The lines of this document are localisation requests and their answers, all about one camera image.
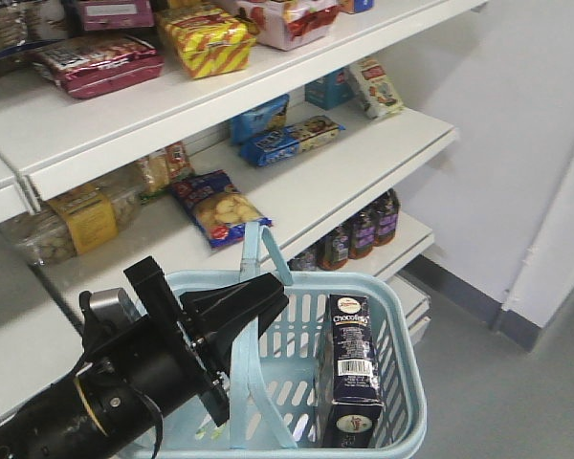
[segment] yellow striped package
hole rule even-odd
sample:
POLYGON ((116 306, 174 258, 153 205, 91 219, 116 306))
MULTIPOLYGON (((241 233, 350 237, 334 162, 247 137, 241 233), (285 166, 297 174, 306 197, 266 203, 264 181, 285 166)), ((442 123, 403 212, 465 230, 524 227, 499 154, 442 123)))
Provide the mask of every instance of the yellow striped package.
POLYGON ((192 78, 225 74, 249 64, 254 36, 213 5, 160 11, 157 24, 192 78))

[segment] product label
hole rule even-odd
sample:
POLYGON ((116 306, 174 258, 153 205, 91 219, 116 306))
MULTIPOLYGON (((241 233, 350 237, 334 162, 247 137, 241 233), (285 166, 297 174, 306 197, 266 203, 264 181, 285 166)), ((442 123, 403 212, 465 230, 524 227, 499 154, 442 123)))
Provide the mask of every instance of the product label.
POLYGON ((118 234, 110 201, 92 184, 78 186, 48 204, 66 222, 79 255, 118 234))
POLYGON ((85 13, 88 16, 121 16, 127 14, 136 14, 138 10, 136 5, 91 5, 85 7, 85 13))

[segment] baseboard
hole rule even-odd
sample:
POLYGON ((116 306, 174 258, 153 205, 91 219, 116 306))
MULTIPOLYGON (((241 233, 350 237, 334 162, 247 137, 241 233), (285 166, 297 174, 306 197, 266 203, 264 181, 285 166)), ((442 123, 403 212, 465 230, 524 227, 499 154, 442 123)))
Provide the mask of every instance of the baseboard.
POLYGON ((502 311, 501 303, 425 256, 417 256, 404 271, 489 325, 490 330, 499 331, 527 351, 534 348, 541 333, 538 325, 514 311, 502 311))

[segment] red snack bag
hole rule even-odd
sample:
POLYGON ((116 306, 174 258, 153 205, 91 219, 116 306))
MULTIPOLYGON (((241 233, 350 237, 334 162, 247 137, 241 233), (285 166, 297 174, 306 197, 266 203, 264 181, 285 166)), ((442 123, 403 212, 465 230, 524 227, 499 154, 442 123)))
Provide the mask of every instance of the red snack bag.
POLYGON ((73 98, 93 98, 158 77, 164 58, 124 34, 85 35, 32 53, 36 70, 73 98))

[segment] plastic shopping basket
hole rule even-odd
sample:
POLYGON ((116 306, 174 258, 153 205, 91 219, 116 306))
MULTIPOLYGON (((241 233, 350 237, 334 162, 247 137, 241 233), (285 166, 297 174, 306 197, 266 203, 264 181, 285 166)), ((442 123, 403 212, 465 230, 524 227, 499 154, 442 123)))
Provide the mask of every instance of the plastic shopping basket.
MULTIPOLYGON (((427 408, 400 301, 384 282, 358 273, 291 273, 267 227, 247 224, 240 271, 181 271, 166 276, 185 291, 235 284, 260 273, 260 241, 276 264, 290 302, 257 344, 256 321, 232 346, 231 418, 216 427, 197 399, 165 421, 162 459, 403 459, 421 446, 427 408), (314 376, 329 294, 366 295, 376 341, 384 409, 369 448, 317 448, 314 376)), ((120 452, 148 459, 150 430, 120 452)))

